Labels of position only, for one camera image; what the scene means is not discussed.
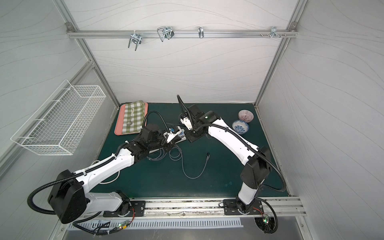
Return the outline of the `green checkered cloth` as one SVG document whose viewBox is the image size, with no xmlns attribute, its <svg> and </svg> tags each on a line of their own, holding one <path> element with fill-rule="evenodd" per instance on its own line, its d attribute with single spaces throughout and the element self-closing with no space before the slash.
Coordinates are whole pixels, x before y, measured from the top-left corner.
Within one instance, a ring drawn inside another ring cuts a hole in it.
<svg viewBox="0 0 384 240">
<path fill-rule="evenodd" d="M 145 117 L 145 103 L 143 101 L 136 101 L 128 104 L 123 105 L 123 128 L 122 128 L 122 134 L 123 135 L 129 135 L 129 134 L 137 134 L 142 129 L 143 120 Z M 132 118 L 133 124 L 131 126 L 127 126 L 127 121 L 130 118 L 131 109 L 135 109 L 135 113 Z"/>
</svg>

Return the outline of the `pink tray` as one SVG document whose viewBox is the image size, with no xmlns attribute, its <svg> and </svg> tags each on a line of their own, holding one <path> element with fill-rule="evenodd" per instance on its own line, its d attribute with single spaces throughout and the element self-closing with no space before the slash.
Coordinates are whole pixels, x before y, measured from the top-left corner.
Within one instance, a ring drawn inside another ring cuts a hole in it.
<svg viewBox="0 0 384 240">
<path fill-rule="evenodd" d="M 123 128 L 123 110 L 124 110 L 124 107 L 123 105 L 120 107 L 120 111 L 119 111 L 119 114 L 118 114 L 118 118 L 117 118 L 117 123 L 116 123 L 116 126 L 115 126 L 115 135 L 117 136 L 121 136 L 123 135 L 122 134 L 122 128 Z M 147 115 L 148 113 L 148 108 L 149 108 L 149 105 L 148 103 L 145 103 L 145 116 Z"/>
</svg>

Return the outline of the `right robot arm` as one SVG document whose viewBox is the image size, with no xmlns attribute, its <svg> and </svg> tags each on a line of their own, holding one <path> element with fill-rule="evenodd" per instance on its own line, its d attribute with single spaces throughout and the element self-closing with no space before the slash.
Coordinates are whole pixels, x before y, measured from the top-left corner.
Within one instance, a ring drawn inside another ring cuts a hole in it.
<svg viewBox="0 0 384 240">
<path fill-rule="evenodd" d="M 187 107 L 180 95 L 177 95 L 177 99 L 182 111 L 180 123 L 187 128 L 186 136 L 189 142 L 195 142 L 204 135 L 209 135 L 227 147 L 243 164 L 241 173 L 243 183 L 238 193 L 240 203 L 250 205 L 263 188 L 276 192 L 284 192 L 287 189 L 282 172 L 271 162 L 267 153 L 232 130 L 215 112 L 204 113 L 196 105 Z M 264 184 L 272 170 L 281 180 L 280 188 Z"/>
</svg>

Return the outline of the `pink striped bowl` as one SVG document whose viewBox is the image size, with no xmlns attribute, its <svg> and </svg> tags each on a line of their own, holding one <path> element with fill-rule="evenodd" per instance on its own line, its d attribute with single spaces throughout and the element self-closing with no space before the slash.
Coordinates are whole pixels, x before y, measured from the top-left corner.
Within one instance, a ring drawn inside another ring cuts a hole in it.
<svg viewBox="0 0 384 240">
<path fill-rule="evenodd" d="M 238 113 L 239 120 L 250 123 L 254 119 L 254 114 L 249 110 L 241 110 Z"/>
</svg>

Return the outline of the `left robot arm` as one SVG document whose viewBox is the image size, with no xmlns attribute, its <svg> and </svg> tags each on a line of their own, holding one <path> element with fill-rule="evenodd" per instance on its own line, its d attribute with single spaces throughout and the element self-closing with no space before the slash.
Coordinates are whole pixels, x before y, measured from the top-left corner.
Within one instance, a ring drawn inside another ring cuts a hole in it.
<svg viewBox="0 0 384 240">
<path fill-rule="evenodd" d="M 28 206 L 35 212 L 56 215 L 63 224 L 77 220 L 86 212 L 116 211 L 125 201 L 121 191 L 107 194 L 106 204 L 97 205 L 91 190 L 115 173 L 131 167 L 158 150 L 170 151 L 181 140 L 182 129 L 178 125 L 161 130 L 156 124 L 144 124 L 140 133 L 131 141 L 120 145 L 116 153 L 82 170 L 61 172 L 55 181 L 33 190 L 28 198 Z M 51 188 L 48 203 L 51 210 L 38 207 L 34 196 L 44 189 Z"/>
</svg>

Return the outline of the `aluminium front rail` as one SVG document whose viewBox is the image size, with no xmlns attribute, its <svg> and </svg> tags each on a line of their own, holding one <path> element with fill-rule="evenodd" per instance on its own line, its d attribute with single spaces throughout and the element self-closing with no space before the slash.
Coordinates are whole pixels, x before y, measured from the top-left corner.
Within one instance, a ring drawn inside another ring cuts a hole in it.
<svg viewBox="0 0 384 240">
<path fill-rule="evenodd" d="M 143 217 L 139 218 L 208 218 L 208 217 L 230 217 L 224 215 L 224 209 L 219 207 L 219 203 L 224 198 L 185 198 L 185 199 L 125 199 L 119 200 L 112 194 L 93 194 L 89 196 L 90 202 L 82 210 L 70 209 L 71 223 L 80 217 L 100 212 L 103 217 L 104 211 L 114 212 L 123 202 L 145 201 L 146 207 Z M 272 197 L 261 201 L 264 215 L 278 217 L 305 217 L 306 210 L 298 197 Z M 240 217 L 262 217 L 260 215 L 245 215 Z"/>
</svg>

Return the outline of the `blue patterned bowl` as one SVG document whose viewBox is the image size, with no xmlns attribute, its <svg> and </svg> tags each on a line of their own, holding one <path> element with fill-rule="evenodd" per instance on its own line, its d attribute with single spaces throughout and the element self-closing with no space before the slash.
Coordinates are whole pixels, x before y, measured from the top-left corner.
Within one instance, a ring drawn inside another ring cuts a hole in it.
<svg viewBox="0 0 384 240">
<path fill-rule="evenodd" d="M 249 125 L 245 121 L 236 120 L 232 124 L 232 129 L 239 135 L 245 134 L 249 130 Z"/>
</svg>

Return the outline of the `metal crossbar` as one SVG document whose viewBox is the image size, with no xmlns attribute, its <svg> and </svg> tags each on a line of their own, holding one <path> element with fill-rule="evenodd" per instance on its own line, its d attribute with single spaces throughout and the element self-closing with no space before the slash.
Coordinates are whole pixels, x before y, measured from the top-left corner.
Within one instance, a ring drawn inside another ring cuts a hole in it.
<svg viewBox="0 0 384 240">
<path fill-rule="evenodd" d="M 129 39 L 132 35 L 139 35 L 143 40 L 162 39 L 164 32 L 160 30 L 127 30 L 127 31 L 74 31 L 68 32 L 71 39 Z M 277 30 L 275 28 L 267 30 L 207 30 L 198 27 L 194 30 L 172 30 L 171 36 L 165 39 L 280 39 L 295 38 L 299 35 L 298 31 Z"/>
</svg>

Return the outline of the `white colourful power strip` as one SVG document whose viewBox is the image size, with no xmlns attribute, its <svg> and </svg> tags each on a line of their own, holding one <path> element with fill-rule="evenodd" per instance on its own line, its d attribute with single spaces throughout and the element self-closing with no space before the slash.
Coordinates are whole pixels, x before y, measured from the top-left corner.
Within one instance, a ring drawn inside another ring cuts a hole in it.
<svg viewBox="0 0 384 240">
<path fill-rule="evenodd" d="M 187 138 L 186 138 L 185 136 L 182 136 L 182 137 L 177 136 L 177 137 L 175 137 L 175 138 L 173 139 L 173 142 L 174 142 L 175 144 L 178 144 L 178 143 L 183 142 L 183 141 L 186 141 L 186 140 L 187 140 Z"/>
</svg>

